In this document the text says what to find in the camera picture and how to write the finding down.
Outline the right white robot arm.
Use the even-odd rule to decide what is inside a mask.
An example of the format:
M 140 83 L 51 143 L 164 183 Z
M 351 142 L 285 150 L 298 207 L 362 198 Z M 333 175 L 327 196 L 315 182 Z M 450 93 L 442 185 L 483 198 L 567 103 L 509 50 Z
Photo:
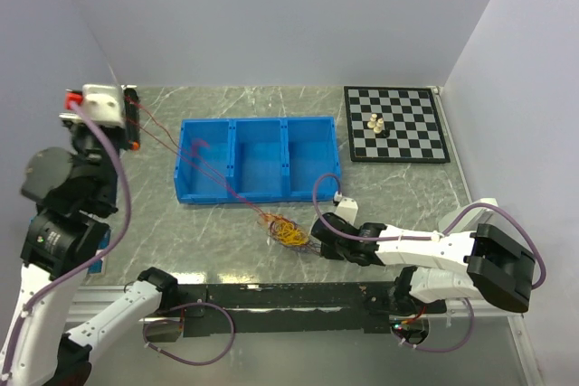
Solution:
M 493 225 L 480 223 L 475 231 L 442 235 L 381 223 L 356 228 L 327 212 L 314 223 L 311 235 L 327 259 L 362 267 L 402 266 L 406 275 L 394 300 L 405 312 L 453 298 L 484 300 L 512 313 L 528 311 L 535 255 Z

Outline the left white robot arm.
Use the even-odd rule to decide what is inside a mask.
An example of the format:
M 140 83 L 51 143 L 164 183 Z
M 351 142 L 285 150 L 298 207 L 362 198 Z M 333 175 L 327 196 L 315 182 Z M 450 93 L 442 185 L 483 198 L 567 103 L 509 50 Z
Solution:
M 1 351 L 4 385 L 82 385 L 101 353 L 139 318 L 169 315 L 178 283 L 158 268 L 83 325 L 65 324 L 89 267 L 118 243 L 108 217 L 128 191 L 119 155 L 135 151 L 138 95 L 131 86 L 68 90 L 62 124 L 71 148 L 49 147 L 26 166 L 23 197 L 36 206 L 21 253 L 21 286 Z

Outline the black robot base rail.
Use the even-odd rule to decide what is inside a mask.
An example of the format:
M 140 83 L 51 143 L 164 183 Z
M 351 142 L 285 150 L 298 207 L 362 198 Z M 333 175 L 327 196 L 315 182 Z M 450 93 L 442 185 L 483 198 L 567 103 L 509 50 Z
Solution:
M 388 334 L 391 319 L 447 311 L 445 302 L 426 305 L 391 281 L 197 284 L 181 285 L 149 316 L 182 320 L 185 337 L 228 334 L 229 321 L 219 311 L 182 307 L 199 301 L 227 311 L 238 334 L 346 330 Z

